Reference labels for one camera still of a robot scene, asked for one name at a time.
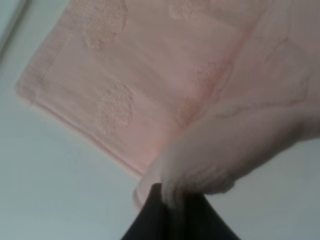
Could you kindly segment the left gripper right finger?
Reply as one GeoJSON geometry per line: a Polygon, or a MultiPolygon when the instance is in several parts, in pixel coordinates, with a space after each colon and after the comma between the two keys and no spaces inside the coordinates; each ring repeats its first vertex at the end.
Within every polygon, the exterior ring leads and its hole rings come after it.
{"type": "Polygon", "coordinates": [[[173,240],[238,240],[202,194],[188,194],[172,219],[173,240]]]}

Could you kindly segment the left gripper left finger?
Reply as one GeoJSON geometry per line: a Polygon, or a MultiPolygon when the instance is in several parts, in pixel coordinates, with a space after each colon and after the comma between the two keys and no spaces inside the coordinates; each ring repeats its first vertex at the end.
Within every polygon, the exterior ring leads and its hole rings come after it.
{"type": "Polygon", "coordinates": [[[170,219],[162,203],[160,183],[152,185],[140,213],[121,238],[122,240],[168,240],[170,219]]]}

